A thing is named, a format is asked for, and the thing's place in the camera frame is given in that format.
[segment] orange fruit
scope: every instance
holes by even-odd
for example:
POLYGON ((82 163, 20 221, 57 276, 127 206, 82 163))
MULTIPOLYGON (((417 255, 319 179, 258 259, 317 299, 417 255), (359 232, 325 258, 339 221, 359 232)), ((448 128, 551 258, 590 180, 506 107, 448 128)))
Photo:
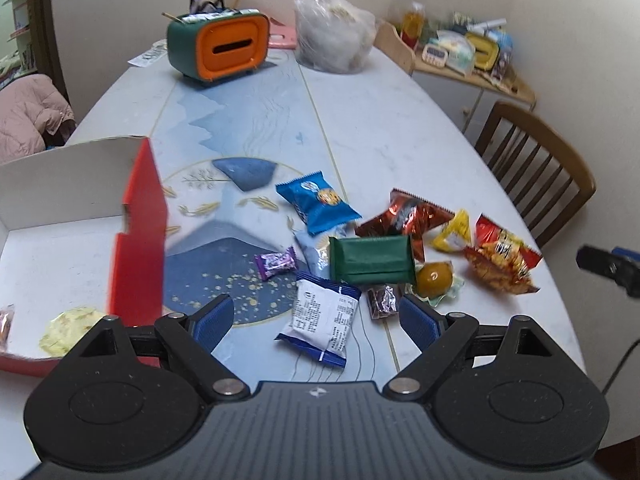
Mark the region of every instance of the orange fruit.
POLYGON ((424 264, 416 274, 418 295, 423 298, 437 298, 451 288, 453 266, 451 262, 432 262, 424 264))

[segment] plastic bag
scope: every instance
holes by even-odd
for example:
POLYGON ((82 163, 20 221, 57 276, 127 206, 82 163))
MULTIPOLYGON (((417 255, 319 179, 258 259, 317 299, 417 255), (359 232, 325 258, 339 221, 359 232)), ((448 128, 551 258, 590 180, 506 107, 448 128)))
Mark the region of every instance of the plastic bag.
POLYGON ((462 34, 451 30, 439 30, 438 41, 435 42, 449 51, 447 66, 464 76, 469 76, 474 69, 476 48, 462 34))
POLYGON ((353 73, 364 66, 376 37, 376 19, 346 0, 294 0, 300 64, 323 72, 353 73))

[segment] pen holder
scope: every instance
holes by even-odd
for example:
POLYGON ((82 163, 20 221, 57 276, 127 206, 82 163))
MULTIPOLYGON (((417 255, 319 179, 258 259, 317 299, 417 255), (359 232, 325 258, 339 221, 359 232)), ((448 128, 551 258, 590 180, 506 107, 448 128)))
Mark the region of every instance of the pen holder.
POLYGON ((187 14, 169 22, 169 63, 203 82, 256 69, 267 56, 269 20, 255 9, 187 14))

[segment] gold fish pattern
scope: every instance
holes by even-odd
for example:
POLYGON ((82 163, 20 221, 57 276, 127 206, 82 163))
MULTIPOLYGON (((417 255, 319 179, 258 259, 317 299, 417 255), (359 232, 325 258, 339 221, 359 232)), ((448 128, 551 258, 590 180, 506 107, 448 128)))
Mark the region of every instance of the gold fish pattern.
POLYGON ((255 205, 262 209, 268 209, 270 211, 278 211, 280 208, 271 199, 265 196, 252 196, 250 198, 243 198, 238 204, 238 207, 244 207, 248 202, 253 202, 255 205))
POLYGON ((164 236, 169 237, 175 235, 181 227, 179 225, 168 225, 164 231, 164 236))
POLYGON ((216 209, 220 207, 220 202, 209 202, 204 203, 201 206, 197 207, 193 211, 191 211, 187 206, 181 205, 178 207, 180 213, 185 216, 206 216, 211 212, 214 212, 216 209))
POLYGON ((174 191, 174 188, 171 186, 162 186, 162 192, 166 197, 178 198, 178 194, 174 191))

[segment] red snack bag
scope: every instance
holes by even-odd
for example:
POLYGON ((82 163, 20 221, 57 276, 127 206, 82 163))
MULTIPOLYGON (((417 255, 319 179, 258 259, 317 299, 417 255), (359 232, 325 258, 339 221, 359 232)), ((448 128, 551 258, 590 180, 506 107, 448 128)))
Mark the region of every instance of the red snack bag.
POLYGON ((424 261, 422 235, 429 229, 450 221, 454 214, 425 199, 393 189, 389 195, 388 209, 355 229, 361 237, 409 235, 414 258, 424 261))
POLYGON ((529 269, 535 268, 542 259, 542 254, 525 245, 521 238, 518 238, 510 231, 507 231, 507 229, 503 229, 497 223, 482 215, 476 222, 476 246, 481 246, 489 242, 497 242, 499 240, 508 240, 518 244, 520 246, 522 259, 529 269))
POLYGON ((537 292, 533 285, 529 269, 516 246, 489 242, 480 248, 465 247, 465 258, 476 274, 490 287, 511 294, 537 292))

